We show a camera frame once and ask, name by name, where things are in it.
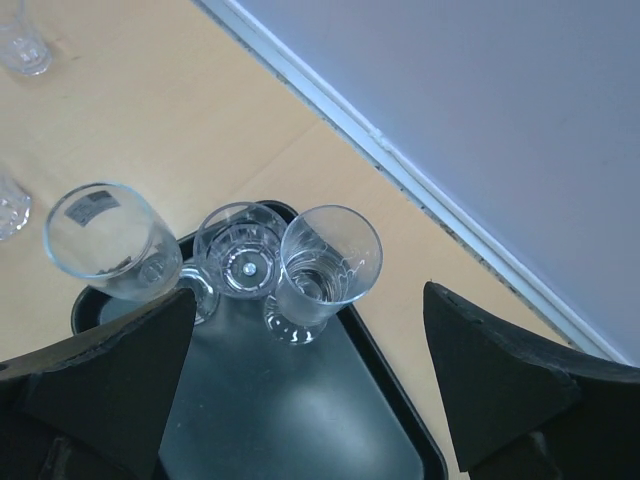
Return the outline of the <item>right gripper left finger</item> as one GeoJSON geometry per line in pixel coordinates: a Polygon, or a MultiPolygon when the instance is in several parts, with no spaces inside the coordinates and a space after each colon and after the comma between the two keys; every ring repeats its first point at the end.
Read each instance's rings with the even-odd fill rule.
{"type": "Polygon", "coordinates": [[[4,479],[156,479],[191,291],[1,363],[4,479]]]}

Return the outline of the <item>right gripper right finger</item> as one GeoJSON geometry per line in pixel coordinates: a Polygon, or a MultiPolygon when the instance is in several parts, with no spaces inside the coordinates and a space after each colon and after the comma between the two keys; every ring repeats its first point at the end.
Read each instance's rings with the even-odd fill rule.
{"type": "Polygon", "coordinates": [[[562,346],[434,282],[423,321],[470,478],[638,478],[638,368],[562,346]]]}

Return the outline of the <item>clear wine glass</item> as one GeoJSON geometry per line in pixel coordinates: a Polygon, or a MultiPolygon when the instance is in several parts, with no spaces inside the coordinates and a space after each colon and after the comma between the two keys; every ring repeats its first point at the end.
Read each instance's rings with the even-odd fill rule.
{"type": "Polygon", "coordinates": [[[113,298],[142,303],[187,288],[196,325],[219,305],[220,294],[184,258],[166,222],[127,185],[94,182],[66,193],[49,211],[43,242],[61,271],[113,298]]]}

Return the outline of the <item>faceted tumbler glass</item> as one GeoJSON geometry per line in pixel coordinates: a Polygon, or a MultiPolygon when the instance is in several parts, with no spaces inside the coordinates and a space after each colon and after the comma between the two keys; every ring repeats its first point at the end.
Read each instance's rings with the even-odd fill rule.
{"type": "Polygon", "coordinates": [[[234,202],[200,224],[193,258],[201,275],[224,296],[256,300],[269,295],[280,276],[280,247],[287,224],[271,208],[234,202]]]}

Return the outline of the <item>etched stemmed glass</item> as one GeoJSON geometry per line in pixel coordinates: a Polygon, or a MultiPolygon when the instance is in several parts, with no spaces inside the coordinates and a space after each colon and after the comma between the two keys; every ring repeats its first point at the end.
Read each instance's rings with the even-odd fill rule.
{"type": "Polygon", "coordinates": [[[358,211],[321,205],[287,226],[280,264],[277,286],[264,304],[265,324],[277,340],[306,345],[333,315],[373,288],[382,271],[383,246],[358,211]]]}

